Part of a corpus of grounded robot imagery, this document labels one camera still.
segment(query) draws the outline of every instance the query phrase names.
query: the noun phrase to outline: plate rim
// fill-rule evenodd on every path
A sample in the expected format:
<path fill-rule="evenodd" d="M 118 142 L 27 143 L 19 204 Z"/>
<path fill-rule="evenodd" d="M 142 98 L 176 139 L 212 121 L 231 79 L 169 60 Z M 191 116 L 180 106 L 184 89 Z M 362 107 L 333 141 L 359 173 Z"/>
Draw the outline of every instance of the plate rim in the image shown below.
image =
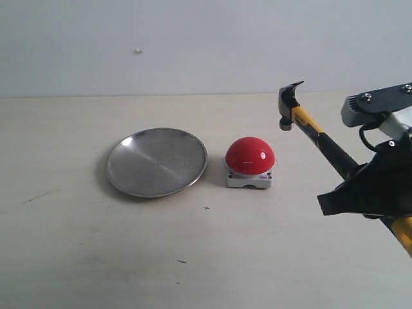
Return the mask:
<path fill-rule="evenodd" d="M 143 195 L 143 194 L 136 194 L 136 193 L 133 193 L 133 192 L 129 192 L 129 191 L 124 190 L 123 188 L 120 188 L 120 187 L 113 181 L 113 179 L 112 179 L 112 177 L 110 176 L 110 173 L 109 173 L 109 160 L 110 160 L 110 156 L 111 156 L 111 154 L 113 153 L 113 151 L 114 151 L 119 145 L 121 145 L 124 140 L 127 140 L 128 138 L 130 138 L 130 137 L 132 137 L 132 136 L 136 136 L 136 135 L 139 135 L 139 134 L 148 132 L 148 131 L 161 131 L 161 130 L 170 130 L 170 131 L 181 132 L 181 133 L 183 133 L 183 134 L 189 135 L 190 137 L 194 138 L 195 141 L 197 141 L 197 142 L 201 145 L 201 148 L 202 148 L 203 153 L 204 153 L 204 155 L 205 155 L 205 161 L 204 161 L 204 163 L 203 163 L 203 166 L 202 166 L 202 168 L 201 168 L 201 171 L 200 171 L 199 175 L 197 175 L 194 180 L 192 180 L 190 183 L 188 183 L 187 185 L 183 186 L 182 188 L 179 188 L 179 189 L 177 189 L 177 190 L 174 190 L 174 191 L 171 191 L 171 192 L 168 192 L 168 193 L 164 193 L 164 194 Z M 131 134 L 131 135 L 129 135 L 129 136 L 121 139 L 121 141 L 120 141 L 119 143 L 117 143 L 117 144 L 114 146 L 114 148 L 112 148 L 112 150 L 110 150 L 110 153 L 108 154 L 108 157 L 106 158 L 105 170 L 106 170 L 106 176 L 108 177 L 110 184 L 111 184 L 112 186 L 114 186 L 117 190 L 119 190 L 120 192 L 122 192 L 122 193 L 124 193 L 124 194 L 127 194 L 127 195 L 130 195 L 130 196 L 133 196 L 133 197 L 135 197 L 135 198 L 147 198 L 147 199 L 151 199 L 151 198 L 162 198 L 162 197 L 164 197 L 164 196 L 172 195 L 172 194 L 174 194 L 174 193 L 180 192 L 180 191 L 182 191 L 182 190 L 184 190 L 184 189 L 187 189 L 188 187 L 192 186 L 192 185 L 195 184 L 195 183 L 200 179 L 200 177 L 204 174 L 204 172 L 205 172 L 205 170 L 206 170 L 206 167 L 207 167 L 208 161 L 209 161 L 209 157 L 208 157 L 208 154 L 207 154 L 207 150 L 206 150 L 205 145 L 203 144 L 203 142 L 202 142 L 199 138 L 197 138 L 196 136 L 194 136 L 192 133 L 189 133 L 189 132 L 184 131 L 184 130 L 181 130 L 181 129 L 176 129 L 176 128 L 173 128 L 173 127 L 152 127 L 151 129 L 145 129 L 145 130 L 137 131 L 137 132 L 135 132 L 135 133 L 133 133 L 133 134 Z"/>

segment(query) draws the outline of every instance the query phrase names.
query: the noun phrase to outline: stainless steel plate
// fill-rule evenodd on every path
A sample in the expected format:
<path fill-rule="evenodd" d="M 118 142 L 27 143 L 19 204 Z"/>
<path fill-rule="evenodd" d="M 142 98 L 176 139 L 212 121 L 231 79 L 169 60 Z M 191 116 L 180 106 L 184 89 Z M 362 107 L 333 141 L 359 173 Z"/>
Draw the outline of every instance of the stainless steel plate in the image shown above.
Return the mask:
<path fill-rule="evenodd" d="M 156 128 L 135 133 L 110 153 L 106 172 L 120 191 L 158 198 L 194 184 L 205 171 L 205 146 L 188 132 Z"/>

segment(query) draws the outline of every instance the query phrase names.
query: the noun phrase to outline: red button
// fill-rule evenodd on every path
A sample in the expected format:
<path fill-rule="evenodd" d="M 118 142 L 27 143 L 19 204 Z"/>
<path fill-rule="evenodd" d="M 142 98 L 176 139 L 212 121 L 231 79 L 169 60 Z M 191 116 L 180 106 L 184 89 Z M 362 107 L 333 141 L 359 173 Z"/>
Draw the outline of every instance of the red button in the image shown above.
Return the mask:
<path fill-rule="evenodd" d="M 273 167 L 275 154 L 264 140 L 243 137 L 229 147 L 226 163 L 239 174 L 258 175 Z"/>

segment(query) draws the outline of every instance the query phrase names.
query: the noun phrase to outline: black cable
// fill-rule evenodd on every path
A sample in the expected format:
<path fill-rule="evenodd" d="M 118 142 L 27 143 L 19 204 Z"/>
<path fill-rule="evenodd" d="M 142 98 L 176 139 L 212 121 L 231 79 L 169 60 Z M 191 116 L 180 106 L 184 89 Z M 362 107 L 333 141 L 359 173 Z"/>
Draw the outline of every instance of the black cable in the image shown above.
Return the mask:
<path fill-rule="evenodd" d="M 369 130 L 373 130 L 373 129 L 377 129 L 380 125 L 381 125 L 382 121 L 374 121 L 371 122 L 370 124 L 364 124 L 362 127 L 360 127 L 359 129 L 359 137 L 360 140 L 362 140 L 362 143 L 370 150 L 372 150 L 373 152 L 377 152 L 376 147 L 372 146 L 368 140 L 365 137 L 365 131 L 369 131 Z"/>

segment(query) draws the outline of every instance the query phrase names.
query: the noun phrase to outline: white table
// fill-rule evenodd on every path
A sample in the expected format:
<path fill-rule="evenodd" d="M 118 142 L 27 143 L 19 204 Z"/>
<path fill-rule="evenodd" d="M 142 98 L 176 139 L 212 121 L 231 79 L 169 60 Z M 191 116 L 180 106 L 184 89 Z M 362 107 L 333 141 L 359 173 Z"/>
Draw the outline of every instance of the white table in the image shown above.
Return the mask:
<path fill-rule="evenodd" d="M 298 99 L 365 162 L 340 120 L 348 94 Z M 322 215 L 316 195 L 341 179 L 278 121 L 277 95 L 0 100 L 0 308 L 410 308 L 409 256 L 378 221 Z M 178 194 L 136 201 L 104 162 L 149 127 L 196 135 L 209 166 Z M 225 187 L 223 156 L 243 136 L 274 148 L 273 188 Z"/>

